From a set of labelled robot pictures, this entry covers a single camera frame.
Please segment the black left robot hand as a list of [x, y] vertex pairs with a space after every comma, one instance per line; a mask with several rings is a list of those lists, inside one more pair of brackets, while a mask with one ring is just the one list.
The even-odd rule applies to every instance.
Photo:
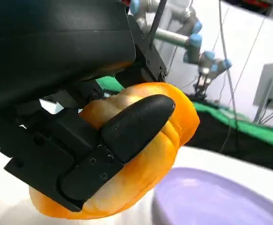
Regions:
[[100, 96], [96, 79], [162, 82], [148, 34], [122, 0], [0, 0], [0, 152], [5, 170], [72, 212], [135, 158], [172, 115], [174, 101], [145, 97], [96, 129], [78, 110]]

